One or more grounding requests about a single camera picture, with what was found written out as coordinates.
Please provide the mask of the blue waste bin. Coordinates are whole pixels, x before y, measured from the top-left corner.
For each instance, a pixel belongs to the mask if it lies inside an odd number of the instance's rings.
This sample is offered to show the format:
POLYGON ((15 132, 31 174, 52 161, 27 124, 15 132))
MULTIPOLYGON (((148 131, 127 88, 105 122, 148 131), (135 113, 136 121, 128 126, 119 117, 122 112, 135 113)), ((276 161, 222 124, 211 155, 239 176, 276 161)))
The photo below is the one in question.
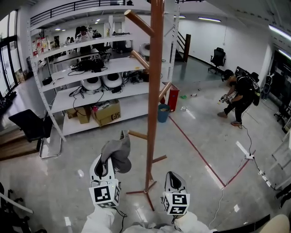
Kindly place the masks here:
POLYGON ((158 106, 157 120, 160 123, 166 122, 170 113, 170 107, 167 104, 160 104, 158 106))

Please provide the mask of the person's white jacket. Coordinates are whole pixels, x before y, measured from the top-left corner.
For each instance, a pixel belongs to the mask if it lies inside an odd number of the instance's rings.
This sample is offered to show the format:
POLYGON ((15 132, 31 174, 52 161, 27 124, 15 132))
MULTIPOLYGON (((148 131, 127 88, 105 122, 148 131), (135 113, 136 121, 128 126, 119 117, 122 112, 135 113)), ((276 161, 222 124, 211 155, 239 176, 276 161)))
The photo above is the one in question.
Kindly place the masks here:
POLYGON ((155 224, 155 223, 134 222, 122 233, 174 233, 174 232, 175 228, 165 223, 155 224))

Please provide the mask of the black mezzanine railing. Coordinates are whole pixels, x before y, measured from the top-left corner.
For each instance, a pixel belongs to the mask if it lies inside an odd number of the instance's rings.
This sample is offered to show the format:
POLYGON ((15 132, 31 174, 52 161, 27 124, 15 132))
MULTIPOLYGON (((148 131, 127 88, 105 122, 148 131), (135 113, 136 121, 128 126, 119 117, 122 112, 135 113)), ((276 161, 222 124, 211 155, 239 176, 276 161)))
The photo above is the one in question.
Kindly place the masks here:
POLYGON ((31 17, 30 25, 36 25, 47 19, 54 18, 65 13, 69 13, 76 10, 89 9, 92 7, 102 7, 102 6, 125 6, 126 0, 79 0, 71 3, 63 4, 61 6, 56 6, 44 12, 31 17))

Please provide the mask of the grey cap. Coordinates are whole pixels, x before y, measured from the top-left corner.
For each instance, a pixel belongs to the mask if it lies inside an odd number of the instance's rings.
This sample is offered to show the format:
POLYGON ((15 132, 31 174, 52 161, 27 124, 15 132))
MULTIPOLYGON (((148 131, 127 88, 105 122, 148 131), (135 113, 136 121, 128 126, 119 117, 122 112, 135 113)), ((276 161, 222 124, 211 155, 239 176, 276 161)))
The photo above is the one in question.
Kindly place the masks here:
POLYGON ((121 131, 119 140, 108 141, 101 149, 101 161, 111 158, 115 172, 127 173, 131 170, 130 137, 128 131, 121 131))

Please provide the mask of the red waste bin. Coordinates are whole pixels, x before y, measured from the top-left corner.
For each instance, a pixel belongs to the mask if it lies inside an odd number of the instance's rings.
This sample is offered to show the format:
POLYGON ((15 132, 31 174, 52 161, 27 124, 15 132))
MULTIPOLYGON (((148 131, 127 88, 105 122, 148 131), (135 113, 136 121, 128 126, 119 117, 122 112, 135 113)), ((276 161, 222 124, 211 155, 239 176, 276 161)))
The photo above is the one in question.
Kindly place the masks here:
POLYGON ((180 90, 173 84, 169 88, 169 95, 168 95, 168 102, 167 102, 167 105, 170 107, 169 112, 174 112, 176 110, 179 91, 180 90))

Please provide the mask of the person's right forearm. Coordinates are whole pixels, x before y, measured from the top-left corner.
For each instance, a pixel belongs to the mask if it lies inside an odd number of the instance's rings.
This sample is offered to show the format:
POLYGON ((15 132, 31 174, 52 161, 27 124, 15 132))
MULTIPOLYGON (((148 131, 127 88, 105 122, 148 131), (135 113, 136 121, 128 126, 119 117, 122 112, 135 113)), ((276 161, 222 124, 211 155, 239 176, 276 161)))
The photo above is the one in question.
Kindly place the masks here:
POLYGON ((188 211, 176 217, 171 226, 161 227, 157 233, 217 233, 217 230, 209 229, 194 213, 188 211))

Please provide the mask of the black glass door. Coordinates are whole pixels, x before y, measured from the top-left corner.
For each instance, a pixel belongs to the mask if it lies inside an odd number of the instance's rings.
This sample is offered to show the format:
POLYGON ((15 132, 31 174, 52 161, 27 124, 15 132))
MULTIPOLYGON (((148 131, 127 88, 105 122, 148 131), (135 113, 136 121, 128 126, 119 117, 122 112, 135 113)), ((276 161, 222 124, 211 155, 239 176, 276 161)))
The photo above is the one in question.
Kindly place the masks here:
POLYGON ((291 59, 275 51, 271 65, 271 94, 285 105, 291 106, 291 59))

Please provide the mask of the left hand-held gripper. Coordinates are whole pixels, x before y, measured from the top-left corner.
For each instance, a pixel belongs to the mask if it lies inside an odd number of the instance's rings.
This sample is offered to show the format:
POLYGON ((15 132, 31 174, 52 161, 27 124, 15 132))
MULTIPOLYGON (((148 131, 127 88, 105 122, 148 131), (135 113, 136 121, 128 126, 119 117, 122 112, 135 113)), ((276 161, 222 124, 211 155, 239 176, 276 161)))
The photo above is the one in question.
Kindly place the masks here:
POLYGON ((92 163, 89 174, 89 188, 92 202, 101 208, 115 208, 120 202, 120 183, 115 178, 112 159, 108 158, 102 163, 100 154, 92 163))

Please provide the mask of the staircase with wooden post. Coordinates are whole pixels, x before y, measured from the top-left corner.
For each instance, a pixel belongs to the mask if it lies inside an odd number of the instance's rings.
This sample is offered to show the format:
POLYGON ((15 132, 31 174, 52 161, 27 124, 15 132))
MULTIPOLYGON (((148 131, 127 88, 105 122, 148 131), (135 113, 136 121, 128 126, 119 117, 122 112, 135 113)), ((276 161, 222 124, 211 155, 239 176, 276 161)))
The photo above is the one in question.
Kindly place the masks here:
POLYGON ((179 31, 177 32, 175 61, 187 63, 191 45, 191 35, 183 36, 179 31))

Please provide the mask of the glass entrance doors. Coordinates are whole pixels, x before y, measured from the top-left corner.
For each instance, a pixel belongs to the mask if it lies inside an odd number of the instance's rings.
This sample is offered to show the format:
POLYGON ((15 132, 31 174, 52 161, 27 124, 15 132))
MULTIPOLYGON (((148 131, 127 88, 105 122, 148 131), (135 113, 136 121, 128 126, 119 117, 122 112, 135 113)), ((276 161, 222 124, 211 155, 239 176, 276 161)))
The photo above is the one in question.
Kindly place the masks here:
POLYGON ((0 97, 11 93, 19 84, 16 77, 22 72, 17 35, 0 38, 0 97))

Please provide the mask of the wooden coat rack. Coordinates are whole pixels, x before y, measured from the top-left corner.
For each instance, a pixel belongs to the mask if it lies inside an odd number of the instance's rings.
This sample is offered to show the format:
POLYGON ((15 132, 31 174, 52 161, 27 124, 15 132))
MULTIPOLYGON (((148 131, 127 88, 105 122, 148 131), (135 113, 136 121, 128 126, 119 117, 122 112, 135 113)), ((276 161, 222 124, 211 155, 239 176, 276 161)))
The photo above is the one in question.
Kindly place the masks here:
POLYGON ((144 138, 147 140, 145 188, 143 191, 127 192, 126 194, 132 195, 143 193, 152 211, 154 211, 155 209, 150 199, 149 190, 156 184, 156 181, 153 181, 151 174, 152 163, 161 161, 166 158, 166 156, 161 156, 157 159, 153 159, 156 138, 158 105, 164 94, 169 90, 171 86, 171 83, 168 82, 166 86, 160 91, 164 8, 165 0, 151 0, 150 25, 145 23, 145 21, 143 21, 135 12, 132 12, 131 10, 127 10, 124 13, 124 15, 129 20, 136 24, 150 37, 149 62, 146 62, 138 52, 136 51, 131 52, 131 54, 149 73, 147 134, 142 135, 140 133, 133 133, 133 136, 144 138))

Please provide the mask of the wooden steps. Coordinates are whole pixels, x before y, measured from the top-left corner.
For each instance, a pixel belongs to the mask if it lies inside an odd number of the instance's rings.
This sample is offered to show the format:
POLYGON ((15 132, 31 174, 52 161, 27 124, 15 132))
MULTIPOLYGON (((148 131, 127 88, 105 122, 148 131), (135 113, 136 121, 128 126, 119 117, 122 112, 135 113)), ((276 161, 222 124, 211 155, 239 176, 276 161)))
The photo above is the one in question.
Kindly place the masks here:
POLYGON ((0 161, 37 153, 39 145, 37 140, 28 142, 18 129, 0 135, 0 161))

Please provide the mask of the person's left forearm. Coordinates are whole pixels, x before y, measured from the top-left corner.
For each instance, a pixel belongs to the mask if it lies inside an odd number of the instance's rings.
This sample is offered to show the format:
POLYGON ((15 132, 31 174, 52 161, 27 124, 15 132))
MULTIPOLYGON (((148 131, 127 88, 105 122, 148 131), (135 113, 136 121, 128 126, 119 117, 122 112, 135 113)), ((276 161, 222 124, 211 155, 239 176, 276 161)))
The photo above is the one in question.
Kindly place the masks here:
POLYGON ((117 210, 95 206, 93 213, 87 216, 81 233, 112 233, 111 226, 117 210))

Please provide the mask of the large printed cardboard box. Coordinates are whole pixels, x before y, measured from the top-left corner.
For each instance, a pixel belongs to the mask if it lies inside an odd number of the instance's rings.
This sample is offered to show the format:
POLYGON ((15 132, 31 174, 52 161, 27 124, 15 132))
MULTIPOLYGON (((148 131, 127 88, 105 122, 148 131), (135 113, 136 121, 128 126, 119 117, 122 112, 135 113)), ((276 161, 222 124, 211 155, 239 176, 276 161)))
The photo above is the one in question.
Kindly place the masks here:
POLYGON ((91 115, 100 127, 107 125, 121 117, 120 102, 113 99, 97 103, 91 108, 91 115))

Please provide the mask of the white oval device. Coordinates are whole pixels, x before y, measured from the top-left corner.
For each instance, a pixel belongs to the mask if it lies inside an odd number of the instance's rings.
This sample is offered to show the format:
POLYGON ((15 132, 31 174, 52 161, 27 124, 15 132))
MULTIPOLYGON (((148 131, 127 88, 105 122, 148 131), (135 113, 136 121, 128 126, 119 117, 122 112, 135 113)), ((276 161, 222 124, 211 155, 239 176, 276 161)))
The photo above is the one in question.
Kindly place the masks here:
POLYGON ((111 73, 101 77, 106 88, 116 88, 122 85, 122 78, 120 73, 111 73))
POLYGON ((102 83, 99 77, 92 77, 81 81, 85 91, 97 91, 101 88, 102 83))

